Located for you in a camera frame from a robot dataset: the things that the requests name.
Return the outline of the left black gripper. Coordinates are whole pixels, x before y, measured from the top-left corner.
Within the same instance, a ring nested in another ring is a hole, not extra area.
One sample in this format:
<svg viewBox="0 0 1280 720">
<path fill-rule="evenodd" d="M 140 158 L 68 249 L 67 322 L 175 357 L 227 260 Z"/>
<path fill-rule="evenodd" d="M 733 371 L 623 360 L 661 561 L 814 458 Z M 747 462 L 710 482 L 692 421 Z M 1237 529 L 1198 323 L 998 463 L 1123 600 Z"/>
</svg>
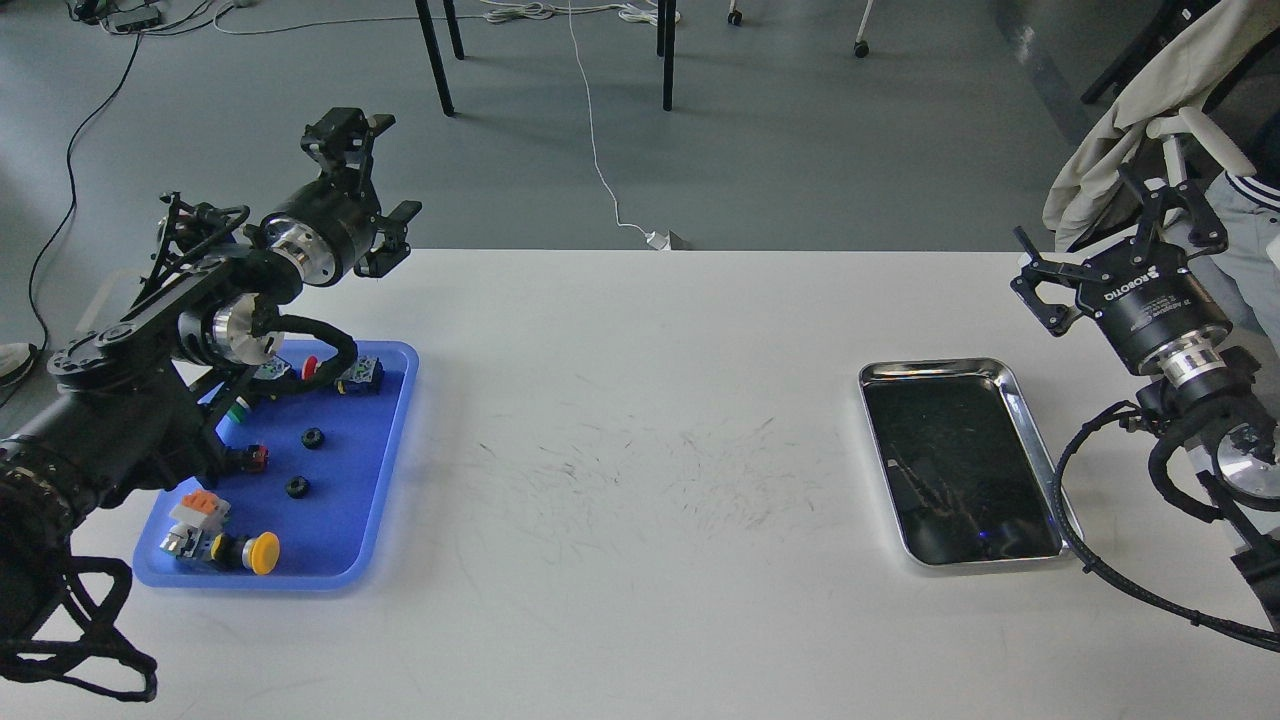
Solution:
<svg viewBox="0 0 1280 720">
<path fill-rule="evenodd" d="M 404 200 L 389 217 L 378 217 L 381 204 L 372 186 L 374 141 L 394 123 L 393 114 L 332 108 L 305 127 L 301 149 L 319 165 L 319 179 L 261 224 L 269 249 L 293 263 L 305 284 L 332 286 L 353 266 L 358 277 L 383 278 L 410 256 L 408 223 L 422 204 Z"/>
</svg>

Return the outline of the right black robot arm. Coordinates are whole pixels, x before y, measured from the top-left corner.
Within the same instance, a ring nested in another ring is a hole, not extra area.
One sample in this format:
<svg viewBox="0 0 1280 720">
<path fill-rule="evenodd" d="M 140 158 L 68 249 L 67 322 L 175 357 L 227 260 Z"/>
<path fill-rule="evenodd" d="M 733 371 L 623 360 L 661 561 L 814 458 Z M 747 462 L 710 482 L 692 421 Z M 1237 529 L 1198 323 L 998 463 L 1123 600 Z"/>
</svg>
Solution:
<svg viewBox="0 0 1280 720">
<path fill-rule="evenodd" d="M 1140 202 L 1138 222 L 1132 234 L 1093 256 L 1050 260 L 1015 229 L 1027 263 L 1010 286 L 1038 323 L 1060 337 L 1075 320 L 1092 320 L 1126 370 L 1149 379 L 1134 401 L 1106 407 L 1068 443 L 1050 480 L 1050 510 L 1084 571 L 1194 626 L 1274 652 L 1277 533 L 1261 530 L 1249 514 L 1277 511 L 1277 483 L 1248 480 L 1242 470 L 1277 466 L 1277 420 L 1254 396 L 1260 364 L 1245 348 L 1226 346 L 1233 325 L 1192 274 L 1190 255 L 1160 236 L 1165 214 L 1175 208 L 1192 219 L 1198 255 L 1222 252 L 1228 232 L 1194 186 L 1183 181 L 1151 187 L 1128 164 L 1119 174 Z M 1268 628 L 1188 609 L 1148 591 L 1106 564 L 1070 527 L 1062 488 L 1068 462 L 1112 423 L 1155 437 L 1146 468 L 1165 502 L 1196 520 L 1225 521 L 1234 529 L 1242 546 L 1233 565 L 1262 605 Z"/>
</svg>

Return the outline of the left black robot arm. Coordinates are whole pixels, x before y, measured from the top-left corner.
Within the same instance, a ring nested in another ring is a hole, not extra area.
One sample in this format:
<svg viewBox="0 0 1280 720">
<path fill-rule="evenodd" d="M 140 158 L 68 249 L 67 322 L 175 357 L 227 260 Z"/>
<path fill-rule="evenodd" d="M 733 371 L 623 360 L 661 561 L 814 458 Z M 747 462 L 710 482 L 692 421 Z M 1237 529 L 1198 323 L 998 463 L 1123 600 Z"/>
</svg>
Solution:
<svg viewBox="0 0 1280 720">
<path fill-rule="evenodd" d="M 333 108 L 301 149 L 317 178 L 250 224 L 244 205 L 166 193 L 150 273 L 128 311 L 47 363 L 58 398 L 3 441 L 3 676 L 60 682 L 122 702 L 157 693 L 157 664 L 118 629 L 133 574 L 74 556 L 72 533 L 137 489 L 257 470 L 218 423 L 238 398 L 310 393 L 357 363 L 355 340 L 284 314 L 305 287 L 381 278 L 411 251 L 421 204 L 384 213 L 374 145 L 392 114 Z"/>
</svg>

